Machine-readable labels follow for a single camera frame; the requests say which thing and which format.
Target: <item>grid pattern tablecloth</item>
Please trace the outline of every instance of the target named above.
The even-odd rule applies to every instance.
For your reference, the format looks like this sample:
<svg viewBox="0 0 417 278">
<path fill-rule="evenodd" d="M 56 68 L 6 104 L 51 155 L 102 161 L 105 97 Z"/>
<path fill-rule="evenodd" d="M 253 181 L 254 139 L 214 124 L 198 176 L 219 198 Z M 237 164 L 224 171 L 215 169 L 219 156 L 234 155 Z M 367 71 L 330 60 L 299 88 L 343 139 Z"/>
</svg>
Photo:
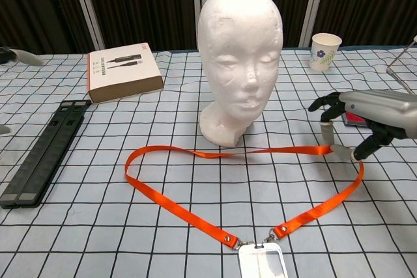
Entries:
<svg viewBox="0 0 417 278">
<path fill-rule="evenodd" d="M 323 143 L 322 111 L 334 90 L 394 89 L 385 74 L 397 50 L 340 51 L 325 74 L 309 51 L 284 50 L 276 88 L 235 149 Z M 40 68 L 0 66 L 0 192 L 64 100 L 86 95 L 85 55 L 45 55 Z M 199 131 L 212 94 L 198 53 L 155 53 L 162 92 L 92 105 L 38 208 L 0 209 L 2 277 L 239 277 L 236 252 L 189 227 L 124 180 L 129 153 L 145 145 L 219 151 Z M 417 90 L 417 49 L 393 66 Z M 356 146 L 368 129 L 334 123 Z M 417 275 L 417 145 L 394 140 L 366 160 L 364 183 L 342 205 L 281 240 L 289 277 Z M 139 158 L 130 174 L 242 240 L 262 241 L 282 223 L 345 188 L 357 165 L 330 155 L 257 154 L 204 160 L 178 152 Z"/>
</svg>

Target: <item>clear badge holder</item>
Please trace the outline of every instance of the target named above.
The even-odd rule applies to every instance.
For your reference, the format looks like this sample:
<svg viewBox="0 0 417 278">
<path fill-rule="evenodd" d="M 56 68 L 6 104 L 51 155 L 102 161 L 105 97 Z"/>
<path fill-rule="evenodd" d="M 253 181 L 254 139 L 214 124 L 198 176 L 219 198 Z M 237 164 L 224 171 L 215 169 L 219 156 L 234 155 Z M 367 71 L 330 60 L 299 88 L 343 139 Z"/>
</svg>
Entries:
<svg viewBox="0 0 417 278">
<path fill-rule="evenodd" d="M 242 278 L 288 278 L 282 251 L 276 242 L 241 245 L 238 258 Z"/>
</svg>

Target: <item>white paper cup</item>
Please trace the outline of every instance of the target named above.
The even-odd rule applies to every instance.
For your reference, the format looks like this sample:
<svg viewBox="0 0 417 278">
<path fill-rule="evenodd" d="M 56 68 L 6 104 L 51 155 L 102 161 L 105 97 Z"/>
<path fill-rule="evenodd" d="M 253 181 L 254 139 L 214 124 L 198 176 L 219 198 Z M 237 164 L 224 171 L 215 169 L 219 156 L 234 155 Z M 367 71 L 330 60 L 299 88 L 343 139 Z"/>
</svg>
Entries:
<svg viewBox="0 0 417 278">
<path fill-rule="evenodd" d="M 333 34 L 319 33 L 314 35 L 312 39 L 310 68 L 314 71 L 324 72 L 332 63 L 341 44 L 341 38 Z"/>
</svg>

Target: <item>orange lanyard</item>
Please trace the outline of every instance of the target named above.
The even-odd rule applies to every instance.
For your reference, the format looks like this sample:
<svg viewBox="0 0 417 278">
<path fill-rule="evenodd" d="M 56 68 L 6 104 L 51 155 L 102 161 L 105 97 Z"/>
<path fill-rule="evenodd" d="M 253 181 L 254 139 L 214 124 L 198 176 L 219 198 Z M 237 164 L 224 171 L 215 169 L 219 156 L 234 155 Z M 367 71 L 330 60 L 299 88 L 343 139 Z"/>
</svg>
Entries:
<svg viewBox="0 0 417 278">
<path fill-rule="evenodd" d="M 124 176 L 126 180 L 128 181 L 128 183 L 134 186 L 140 192 L 142 192 L 150 200 L 159 204 L 161 207 L 170 211 L 172 214 L 181 218 L 183 221 L 205 232 L 209 236 L 212 236 L 214 239 L 227 245 L 228 247 L 232 249 L 239 247 L 240 240 L 236 236 L 233 236 L 232 234 L 229 234 L 228 232 L 208 223 L 204 219 L 198 217 L 197 215 L 191 213 L 190 211 L 187 211 L 185 208 L 179 206 L 177 203 L 168 199 L 166 196 L 152 189 L 148 185 L 128 175 L 129 165 L 138 156 L 141 156 L 145 153 L 152 152 L 152 151 L 169 151 L 169 150 L 192 153 L 192 154 L 195 154 L 196 156 L 199 156 L 200 158 L 206 158 L 206 159 L 235 156 L 238 154 L 245 154 L 245 152 L 242 152 L 242 153 L 208 153 L 208 152 L 186 150 L 186 149 L 178 148 L 175 146 L 164 146 L 164 145 L 144 146 L 143 148 L 139 148 L 133 151 L 129 155 L 128 159 L 126 160 L 126 164 L 124 165 Z M 297 154 L 310 154 L 310 155 L 316 155 L 316 156 L 323 156 L 323 155 L 332 153 L 332 150 L 330 149 L 330 146 L 289 146 L 289 147 L 283 147 L 283 148 L 268 148 L 268 149 L 262 149 L 262 150 L 254 150 L 254 151 L 250 151 L 246 153 L 247 154 L 297 153 Z M 334 197 L 323 202 L 322 204 L 315 206 L 311 210 L 308 210 L 294 217 L 293 219 L 291 219 L 290 221 L 287 221 L 286 223 L 282 223 L 281 225 L 274 227 L 273 231 L 275 235 L 278 238 L 283 238 L 286 235 L 292 233 L 294 230 L 301 227 L 302 225 L 309 223 L 310 221 L 313 221 L 325 215 L 329 211 L 333 210 L 337 205 L 342 203 L 359 186 L 359 184 L 362 181 L 362 178 L 364 176 L 364 164 L 360 162 L 359 165 L 360 165 L 360 170 L 358 173 L 358 177 L 351 185 L 349 185 L 346 189 L 344 189 L 342 192 L 338 193 Z"/>
</svg>

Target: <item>cardboard box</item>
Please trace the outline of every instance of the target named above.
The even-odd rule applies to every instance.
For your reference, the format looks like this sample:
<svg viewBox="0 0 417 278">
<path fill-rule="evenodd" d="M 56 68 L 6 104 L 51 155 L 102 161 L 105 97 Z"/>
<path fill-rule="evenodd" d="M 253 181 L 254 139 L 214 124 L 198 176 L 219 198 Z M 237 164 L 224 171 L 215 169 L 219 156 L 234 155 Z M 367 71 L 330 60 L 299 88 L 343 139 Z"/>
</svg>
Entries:
<svg viewBox="0 0 417 278">
<path fill-rule="evenodd" d="M 148 43 L 94 51 L 87 56 L 87 90 L 94 103 L 163 87 Z"/>
</svg>

